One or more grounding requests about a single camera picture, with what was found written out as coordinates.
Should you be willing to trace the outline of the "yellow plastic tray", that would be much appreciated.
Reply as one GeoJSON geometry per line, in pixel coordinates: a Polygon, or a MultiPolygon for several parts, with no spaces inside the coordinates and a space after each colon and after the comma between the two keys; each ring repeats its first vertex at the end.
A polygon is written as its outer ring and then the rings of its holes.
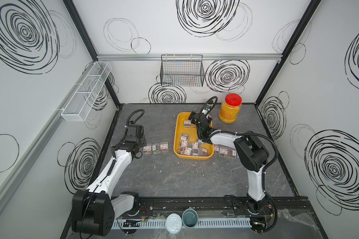
{"type": "Polygon", "coordinates": [[[181,138],[189,135],[187,141],[189,142],[197,142],[197,130],[195,126],[185,127],[184,122],[188,120],[190,116],[190,112],[182,112],[177,116],[176,129],[175,129],[175,138],[174,138],[174,152],[177,157],[182,159],[192,159],[192,160],[207,160],[214,155],[214,148],[212,144],[202,144],[198,141],[198,153],[195,152],[190,153],[190,155],[185,154],[186,148],[190,148],[190,144],[187,144],[186,147],[183,147],[181,143],[181,138]]]}

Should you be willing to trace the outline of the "paper clip box table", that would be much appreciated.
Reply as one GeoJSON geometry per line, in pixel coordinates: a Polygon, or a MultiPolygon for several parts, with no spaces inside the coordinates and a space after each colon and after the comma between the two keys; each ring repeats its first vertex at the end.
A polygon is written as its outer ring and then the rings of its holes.
{"type": "Polygon", "coordinates": [[[167,153],[169,152],[169,144],[167,141],[160,143],[160,152],[161,153],[167,153]]]}
{"type": "Polygon", "coordinates": [[[223,145],[220,145],[219,146],[219,156],[227,158],[228,157],[228,148],[223,145]]]}

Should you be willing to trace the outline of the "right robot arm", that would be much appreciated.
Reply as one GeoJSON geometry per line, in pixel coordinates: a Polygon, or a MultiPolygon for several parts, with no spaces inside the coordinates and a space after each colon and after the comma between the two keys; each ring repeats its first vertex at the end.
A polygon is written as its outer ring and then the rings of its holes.
{"type": "Polygon", "coordinates": [[[215,129],[210,126],[211,118],[206,115],[206,111],[201,113],[192,111],[188,119],[195,124],[197,137],[202,142],[230,147],[236,151],[248,174],[246,208],[253,215],[259,214],[266,201],[263,170],[270,156],[268,149],[260,140],[262,135],[252,131],[237,133],[215,129]]]}

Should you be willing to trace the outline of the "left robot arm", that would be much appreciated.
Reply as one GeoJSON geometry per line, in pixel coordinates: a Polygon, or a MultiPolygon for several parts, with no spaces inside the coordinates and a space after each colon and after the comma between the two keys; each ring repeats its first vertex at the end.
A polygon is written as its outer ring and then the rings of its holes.
{"type": "Polygon", "coordinates": [[[103,171],[85,190],[74,194],[71,212],[73,232],[104,237],[117,217],[134,208],[137,194],[127,192],[113,200],[111,198],[123,172],[144,146],[143,126],[126,126],[120,142],[111,146],[112,157],[103,171]]]}

